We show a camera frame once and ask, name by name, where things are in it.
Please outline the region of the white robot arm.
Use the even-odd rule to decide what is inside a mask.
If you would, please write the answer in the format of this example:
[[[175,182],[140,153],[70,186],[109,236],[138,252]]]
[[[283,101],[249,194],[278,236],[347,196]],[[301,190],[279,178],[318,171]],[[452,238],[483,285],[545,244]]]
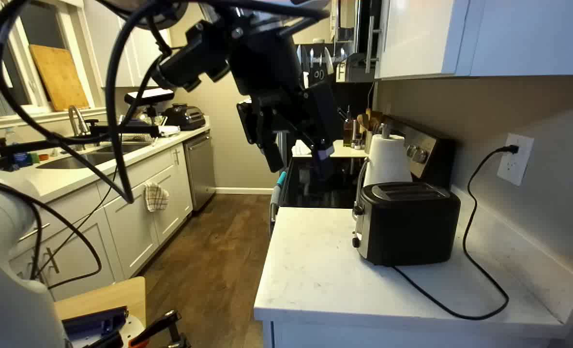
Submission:
[[[324,165],[334,153],[334,95],[326,84],[307,86],[293,35],[328,18],[328,0],[98,0],[125,26],[111,51],[105,95],[115,95],[121,57],[136,30],[159,33],[185,18],[192,3],[212,12],[188,32],[188,45],[165,49],[150,68],[163,90],[200,86],[202,76],[231,76],[243,95],[239,107],[249,142],[278,171],[279,132],[305,142]],[[12,271],[18,238],[49,209],[24,178],[0,171],[0,348],[72,348],[49,289]]]

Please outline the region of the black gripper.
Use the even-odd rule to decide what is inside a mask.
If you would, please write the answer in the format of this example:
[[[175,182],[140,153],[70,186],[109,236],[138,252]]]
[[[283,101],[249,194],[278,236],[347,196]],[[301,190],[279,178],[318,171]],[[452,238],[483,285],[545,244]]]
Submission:
[[[301,24],[287,26],[279,14],[241,6],[212,6],[214,20],[187,32],[188,45],[167,59],[154,80],[165,88],[194,91],[200,76],[219,82],[233,74],[241,95],[237,111],[252,146],[258,146],[272,173],[285,169],[278,134],[287,132],[310,151],[314,169],[332,167],[336,97],[328,84],[305,86],[293,35],[314,24],[295,12]]]

